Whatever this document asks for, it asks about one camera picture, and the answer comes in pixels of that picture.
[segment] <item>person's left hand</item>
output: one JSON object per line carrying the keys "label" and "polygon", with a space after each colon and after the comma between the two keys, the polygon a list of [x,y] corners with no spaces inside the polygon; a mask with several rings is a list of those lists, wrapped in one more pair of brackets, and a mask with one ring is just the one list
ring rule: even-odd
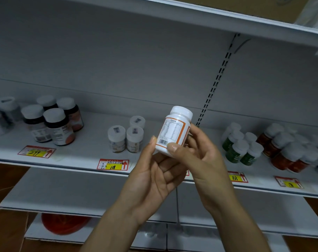
{"label": "person's left hand", "polygon": [[155,151],[157,138],[152,136],[131,171],[118,202],[131,213],[140,226],[185,178],[187,168],[176,159]]}

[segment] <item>white pill bottle with orange label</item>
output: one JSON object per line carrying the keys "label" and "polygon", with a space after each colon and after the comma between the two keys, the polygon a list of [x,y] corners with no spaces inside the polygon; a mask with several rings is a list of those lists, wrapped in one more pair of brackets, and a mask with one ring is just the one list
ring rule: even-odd
{"label": "white pill bottle with orange label", "polygon": [[167,144],[174,142],[183,145],[185,143],[192,117],[193,113],[189,109],[174,106],[171,113],[165,118],[164,125],[157,138],[156,150],[171,156],[167,151]]}

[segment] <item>upper shelf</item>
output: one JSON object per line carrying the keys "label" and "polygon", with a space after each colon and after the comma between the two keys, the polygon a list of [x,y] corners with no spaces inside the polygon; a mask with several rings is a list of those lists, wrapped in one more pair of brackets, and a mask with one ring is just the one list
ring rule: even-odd
{"label": "upper shelf", "polygon": [[[127,176],[139,158],[140,153],[130,153],[127,150],[122,153],[112,153],[109,149],[107,130],[113,125],[129,126],[129,118],[108,114],[82,112],[84,127],[76,133],[73,143],[59,147],[52,142],[37,143],[24,124],[17,124],[9,133],[0,136],[0,163],[11,163],[34,167],[63,169],[82,172],[95,172],[100,174]],[[152,135],[157,136],[162,123],[146,121],[144,129],[144,145]],[[222,131],[215,129],[202,129],[209,138],[221,148],[220,136]],[[19,155],[18,153],[27,145],[56,149],[49,158]],[[102,170],[98,169],[100,159],[126,160],[126,170]],[[226,161],[227,169],[231,172],[241,172],[248,182],[233,182],[234,187],[248,190],[301,195],[318,198],[318,173],[313,168],[306,168],[299,174],[280,171],[273,168],[266,157],[260,157],[252,166],[241,163],[232,164]],[[275,176],[296,178],[302,189],[282,187]],[[186,182],[193,182],[190,173],[186,176]]]}
{"label": "upper shelf", "polygon": [[318,29],[173,0],[69,0],[318,47]]}

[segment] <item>bottle cap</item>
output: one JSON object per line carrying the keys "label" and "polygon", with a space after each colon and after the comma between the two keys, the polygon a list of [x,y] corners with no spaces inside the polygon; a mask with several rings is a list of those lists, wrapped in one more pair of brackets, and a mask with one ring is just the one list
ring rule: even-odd
{"label": "bottle cap", "polygon": [[285,132],[289,133],[289,134],[295,134],[298,132],[297,129],[295,129],[294,127],[292,126],[289,126],[289,125],[285,125],[284,126],[284,129],[285,129]]}
{"label": "bottle cap", "polygon": [[139,126],[144,129],[145,127],[145,119],[141,116],[133,116],[130,118],[130,126]]}
{"label": "bottle cap", "polygon": [[297,141],[287,144],[287,146],[282,150],[283,156],[293,162],[302,158],[305,152],[306,149],[304,148],[304,146]]}
{"label": "bottle cap", "polygon": [[314,147],[313,145],[305,145],[306,152],[302,157],[303,160],[306,160],[310,163],[316,161],[318,159],[318,148]]}
{"label": "bottle cap", "polygon": [[112,142],[125,140],[125,128],[122,126],[112,126],[108,129],[108,138]]}
{"label": "bottle cap", "polygon": [[297,133],[295,133],[293,136],[295,138],[295,141],[299,142],[302,145],[309,143],[309,140],[305,136],[302,136],[302,135],[297,134]]}
{"label": "bottle cap", "polygon": [[185,116],[189,122],[191,122],[193,117],[193,113],[189,109],[186,109],[185,107],[182,107],[182,106],[174,106],[170,114],[173,114],[173,113],[178,113]]}
{"label": "bottle cap", "polygon": [[249,143],[245,140],[238,140],[232,145],[233,150],[241,155],[245,155],[249,149]]}
{"label": "bottle cap", "polygon": [[291,134],[287,132],[280,132],[273,138],[272,143],[278,146],[279,148],[283,148],[293,141],[295,141],[295,139]]}
{"label": "bottle cap", "polygon": [[41,106],[49,107],[56,104],[56,99],[52,95],[43,95],[36,99],[36,102]]}
{"label": "bottle cap", "polygon": [[253,141],[251,142],[249,146],[248,153],[252,155],[253,157],[259,157],[261,153],[263,152],[263,150],[264,150],[264,147],[261,144]]}
{"label": "bottle cap", "polygon": [[275,137],[278,133],[283,132],[283,131],[284,131],[284,127],[277,124],[277,123],[272,123],[265,130],[265,132],[268,135],[270,135],[271,137]]}
{"label": "bottle cap", "polygon": [[53,108],[53,109],[46,110],[44,112],[44,118],[48,123],[60,122],[64,120],[65,117],[66,117],[65,112],[63,111],[63,109],[60,109],[60,108]]}
{"label": "bottle cap", "polygon": [[318,147],[318,136],[315,134],[312,134],[310,137],[310,142],[315,146]]}
{"label": "bottle cap", "polygon": [[232,131],[230,135],[236,140],[243,140],[244,138],[244,134],[239,130]]}
{"label": "bottle cap", "polygon": [[19,107],[16,99],[12,96],[6,96],[0,98],[0,110],[11,111]]}
{"label": "bottle cap", "polygon": [[71,97],[60,98],[59,100],[56,101],[56,104],[58,105],[59,108],[63,110],[70,110],[76,106],[75,100]]}
{"label": "bottle cap", "polygon": [[126,131],[126,138],[131,142],[141,142],[144,138],[144,130],[139,126],[131,126]]}
{"label": "bottle cap", "polygon": [[241,125],[235,122],[232,122],[229,127],[234,131],[234,130],[241,130]]}
{"label": "bottle cap", "polygon": [[253,133],[247,132],[244,135],[244,139],[250,144],[257,140],[257,136],[254,135]]}
{"label": "bottle cap", "polygon": [[21,109],[21,113],[26,119],[40,118],[44,114],[44,108],[39,104],[32,104]]}

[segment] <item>white bottle cap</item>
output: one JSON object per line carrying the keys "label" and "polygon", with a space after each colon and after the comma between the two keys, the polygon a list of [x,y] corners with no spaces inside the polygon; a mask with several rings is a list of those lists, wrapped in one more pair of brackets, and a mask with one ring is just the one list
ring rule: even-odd
{"label": "white bottle cap", "polygon": [[315,134],[312,134],[310,137],[310,142],[315,146],[318,147],[318,136]]}
{"label": "white bottle cap", "polygon": [[108,138],[112,142],[125,140],[125,128],[122,126],[112,126],[108,129]]}
{"label": "white bottle cap", "polygon": [[191,122],[193,113],[189,110],[186,109],[185,107],[182,106],[174,106],[170,112],[170,114],[177,113],[185,116],[189,122]]}
{"label": "white bottle cap", "polygon": [[257,136],[254,135],[253,133],[247,132],[244,135],[244,139],[250,144],[257,140]]}
{"label": "white bottle cap", "polygon": [[283,132],[284,130],[284,127],[280,124],[272,123],[270,126],[266,128],[265,133],[267,133],[267,135],[270,135],[273,138],[278,133]]}
{"label": "white bottle cap", "polygon": [[41,106],[49,107],[56,104],[56,99],[52,95],[43,95],[36,99],[36,102]]}
{"label": "white bottle cap", "polygon": [[302,135],[297,134],[297,133],[295,133],[293,136],[295,138],[295,141],[301,143],[302,145],[309,143],[309,140],[305,136],[302,136]]}
{"label": "white bottle cap", "polygon": [[295,139],[291,134],[287,132],[280,132],[273,138],[272,144],[277,146],[277,148],[283,148],[290,142],[294,142],[294,141]]}
{"label": "white bottle cap", "polygon": [[144,138],[144,130],[139,126],[131,126],[126,131],[126,138],[131,142],[141,142]]}
{"label": "white bottle cap", "polygon": [[249,149],[249,143],[245,140],[238,140],[232,145],[232,149],[240,155],[245,155]]}
{"label": "white bottle cap", "polygon": [[244,138],[244,134],[239,130],[232,131],[232,133],[229,136],[231,136],[235,140],[243,140]]}
{"label": "white bottle cap", "polygon": [[22,108],[21,113],[26,119],[36,119],[44,114],[44,108],[39,104],[32,104]]}
{"label": "white bottle cap", "polygon": [[241,125],[235,122],[232,122],[229,127],[234,131],[234,130],[241,130]]}
{"label": "white bottle cap", "polygon": [[0,98],[0,110],[2,111],[11,111],[19,107],[16,99],[12,96],[6,96]]}
{"label": "white bottle cap", "polygon": [[306,152],[304,156],[301,158],[304,162],[312,163],[318,159],[318,148],[313,145],[305,145]]}
{"label": "white bottle cap", "polygon": [[60,109],[60,108],[53,108],[53,109],[46,110],[44,112],[44,118],[48,123],[60,122],[64,120],[65,117],[66,117],[65,112],[63,111],[63,109]]}
{"label": "white bottle cap", "polygon": [[71,97],[63,97],[56,101],[59,108],[63,110],[70,110],[75,107],[75,100]]}
{"label": "white bottle cap", "polygon": [[306,149],[299,142],[294,141],[289,143],[283,150],[282,155],[288,160],[295,162],[298,159],[302,158],[305,154]]}
{"label": "white bottle cap", "polygon": [[133,116],[130,118],[130,126],[139,126],[144,129],[145,127],[145,119],[141,116]]}
{"label": "white bottle cap", "polygon": [[264,147],[261,144],[253,141],[250,144],[250,147],[248,149],[248,153],[249,153],[249,155],[251,155],[253,157],[260,157],[263,150],[264,150]]}
{"label": "white bottle cap", "polygon": [[289,125],[284,125],[284,129],[285,129],[285,132],[287,132],[289,134],[295,134],[295,133],[298,132],[297,129],[295,129],[292,126],[289,126]]}

